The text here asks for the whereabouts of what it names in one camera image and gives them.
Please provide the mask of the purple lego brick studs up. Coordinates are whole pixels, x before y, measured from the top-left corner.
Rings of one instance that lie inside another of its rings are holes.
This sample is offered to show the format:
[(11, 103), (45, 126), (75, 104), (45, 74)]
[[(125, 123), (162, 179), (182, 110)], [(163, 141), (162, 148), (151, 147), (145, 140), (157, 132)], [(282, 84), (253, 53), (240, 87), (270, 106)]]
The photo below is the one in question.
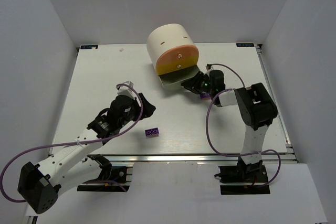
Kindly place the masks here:
[(199, 95), (201, 100), (209, 100), (211, 99), (210, 95), (208, 93), (202, 93)]

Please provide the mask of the purple lego brick underside up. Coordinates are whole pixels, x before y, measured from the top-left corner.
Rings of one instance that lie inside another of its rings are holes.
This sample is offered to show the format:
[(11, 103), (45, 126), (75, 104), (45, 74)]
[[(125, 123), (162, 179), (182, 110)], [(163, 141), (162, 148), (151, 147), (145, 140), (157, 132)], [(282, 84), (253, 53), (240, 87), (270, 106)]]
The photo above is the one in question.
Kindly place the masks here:
[(159, 134), (159, 129), (157, 127), (145, 130), (146, 137), (157, 137)]

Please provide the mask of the orange drawer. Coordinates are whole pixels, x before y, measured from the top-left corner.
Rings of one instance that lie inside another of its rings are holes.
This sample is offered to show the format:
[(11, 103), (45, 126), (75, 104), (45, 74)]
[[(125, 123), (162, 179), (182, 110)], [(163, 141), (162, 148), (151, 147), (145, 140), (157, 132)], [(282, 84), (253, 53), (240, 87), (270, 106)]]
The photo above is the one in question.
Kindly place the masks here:
[(198, 62), (199, 50), (193, 45), (183, 45), (165, 51), (157, 60), (157, 64), (168, 64), (172, 62), (186, 62), (195, 65)]

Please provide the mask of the yellow drawer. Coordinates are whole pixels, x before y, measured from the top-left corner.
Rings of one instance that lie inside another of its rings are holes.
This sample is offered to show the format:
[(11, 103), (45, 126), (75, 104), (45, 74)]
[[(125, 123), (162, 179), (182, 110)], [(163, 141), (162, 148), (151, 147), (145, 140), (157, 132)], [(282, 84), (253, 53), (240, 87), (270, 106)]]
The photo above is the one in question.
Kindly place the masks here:
[(198, 62), (197, 55), (196, 56), (182, 55), (180, 58), (178, 57), (178, 55), (161, 56), (155, 65), (155, 72), (158, 76), (160, 76), (163, 74), (195, 66), (197, 65), (197, 62)]

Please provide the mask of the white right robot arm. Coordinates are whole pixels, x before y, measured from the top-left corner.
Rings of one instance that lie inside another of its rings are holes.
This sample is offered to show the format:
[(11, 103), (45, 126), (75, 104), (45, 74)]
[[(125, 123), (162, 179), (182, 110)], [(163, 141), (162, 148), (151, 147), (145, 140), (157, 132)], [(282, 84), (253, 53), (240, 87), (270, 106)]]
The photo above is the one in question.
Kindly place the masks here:
[(260, 166), (266, 132), (278, 116), (278, 109), (264, 84), (228, 89), (224, 73), (210, 70), (207, 73), (198, 72), (191, 79), (182, 82), (181, 86), (195, 94), (207, 93), (211, 98), (211, 105), (238, 106), (245, 123), (244, 143), (238, 160), (246, 166)]

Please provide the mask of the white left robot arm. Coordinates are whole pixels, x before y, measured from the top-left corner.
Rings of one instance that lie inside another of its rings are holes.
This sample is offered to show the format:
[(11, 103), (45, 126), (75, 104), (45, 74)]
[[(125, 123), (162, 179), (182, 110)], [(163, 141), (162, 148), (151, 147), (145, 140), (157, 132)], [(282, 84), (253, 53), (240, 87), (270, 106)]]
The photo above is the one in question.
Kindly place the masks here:
[(103, 147), (109, 137), (118, 135), (129, 122), (152, 116), (156, 107), (142, 93), (139, 96), (141, 104), (130, 95), (117, 95), (78, 136), (79, 143), (21, 168), (18, 192), (35, 213), (45, 213), (59, 196), (79, 184), (99, 180), (110, 173), (109, 161), (93, 151)]

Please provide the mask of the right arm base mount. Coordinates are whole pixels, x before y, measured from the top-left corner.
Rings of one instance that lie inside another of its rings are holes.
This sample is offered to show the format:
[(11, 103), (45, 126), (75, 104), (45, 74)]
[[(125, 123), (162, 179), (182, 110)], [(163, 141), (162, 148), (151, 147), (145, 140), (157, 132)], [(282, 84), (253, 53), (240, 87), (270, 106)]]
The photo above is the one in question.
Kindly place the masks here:
[(269, 195), (268, 175), (263, 161), (245, 164), (239, 158), (236, 165), (219, 166), (214, 175), (220, 182), (221, 195)]

